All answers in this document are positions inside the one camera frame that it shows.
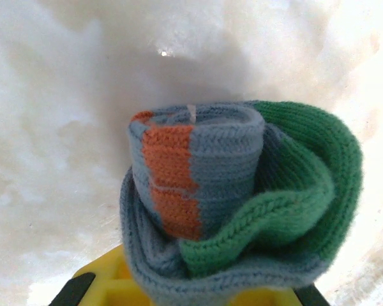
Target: scarf fold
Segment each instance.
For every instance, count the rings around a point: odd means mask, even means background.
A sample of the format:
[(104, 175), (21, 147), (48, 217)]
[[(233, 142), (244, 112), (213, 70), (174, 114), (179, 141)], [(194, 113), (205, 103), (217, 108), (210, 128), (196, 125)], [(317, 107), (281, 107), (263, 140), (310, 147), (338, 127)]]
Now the scarf fold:
[(335, 116), (293, 102), (173, 106), (134, 116), (128, 134), (126, 260), (157, 305), (299, 288), (332, 263), (361, 186), (359, 145)]

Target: rolled scarf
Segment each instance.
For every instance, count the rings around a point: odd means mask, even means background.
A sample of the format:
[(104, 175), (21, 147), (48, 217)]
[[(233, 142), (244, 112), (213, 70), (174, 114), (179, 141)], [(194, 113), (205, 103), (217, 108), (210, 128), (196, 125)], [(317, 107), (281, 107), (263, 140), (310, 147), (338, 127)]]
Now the rolled scarf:
[(138, 113), (128, 135), (126, 261), (157, 305), (300, 288), (334, 260), (362, 176), (334, 115), (293, 102), (173, 106)]

